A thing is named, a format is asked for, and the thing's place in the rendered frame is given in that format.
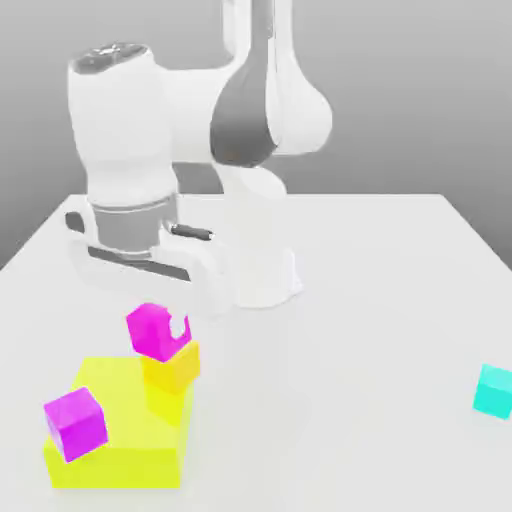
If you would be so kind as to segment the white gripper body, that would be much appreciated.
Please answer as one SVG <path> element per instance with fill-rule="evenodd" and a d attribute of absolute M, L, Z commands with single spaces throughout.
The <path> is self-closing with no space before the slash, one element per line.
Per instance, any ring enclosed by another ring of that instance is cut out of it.
<path fill-rule="evenodd" d="M 146 258 L 126 258 L 77 238 L 70 258 L 84 282 L 166 307 L 173 314 L 215 317 L 232 306 L 229 281 L 215 258 L 189 242 L 160 244 Z"/>

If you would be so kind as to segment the small magenta cube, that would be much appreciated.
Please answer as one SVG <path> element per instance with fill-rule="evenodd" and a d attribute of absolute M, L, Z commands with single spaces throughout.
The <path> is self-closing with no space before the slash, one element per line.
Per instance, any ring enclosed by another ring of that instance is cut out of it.
<path fill-rule="evenodd" d="M 126 316 L 133 349 L 159 362 L 169 361 L 192 340 L 188 316 L 184 317 L 184 332 L 174 337 L 172 315 L 166 307 L 143 303 Z"/>
<path fill-rule="evenodd" d="M 51 438 L 66 463 L 108 441 L 104 411 L 87 387 L 44 404 L 43 410 Z"/>

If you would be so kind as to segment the small yellow cube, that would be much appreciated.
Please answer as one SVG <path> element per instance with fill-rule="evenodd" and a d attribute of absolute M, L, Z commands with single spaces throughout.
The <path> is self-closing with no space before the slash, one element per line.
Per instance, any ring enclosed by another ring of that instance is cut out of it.
<path fill-rule="evenodd" d="M 200 345 L 197 341 L 190 341 L 166 362 L 147 356 L 140 356 L 139 361 L 144 379 L 149 384 L 177 394 L 200 375 Z"/>

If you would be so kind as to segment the small cyan cube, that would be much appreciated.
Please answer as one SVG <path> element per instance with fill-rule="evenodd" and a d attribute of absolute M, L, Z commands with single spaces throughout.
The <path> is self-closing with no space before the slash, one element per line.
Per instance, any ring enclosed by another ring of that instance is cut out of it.
<path fill-rule="evenodd" d="M 508 420 L 512 414 L 512 371 L 483 364 L 473 409 Z"/>

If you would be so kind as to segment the large yellow box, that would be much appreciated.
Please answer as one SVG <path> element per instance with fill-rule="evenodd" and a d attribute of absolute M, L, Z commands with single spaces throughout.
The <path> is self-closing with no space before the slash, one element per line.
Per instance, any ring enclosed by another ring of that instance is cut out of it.
<path fill-rule="evenodd" d="M 43 447 L 53 487 L 177 488 L 193 389 L 171 394 L 149 384 L 135 357 L 83 360 L 71 391 L 87 387 L 101 405 L 108 441 L 66 463 L 51 435 Z"/>

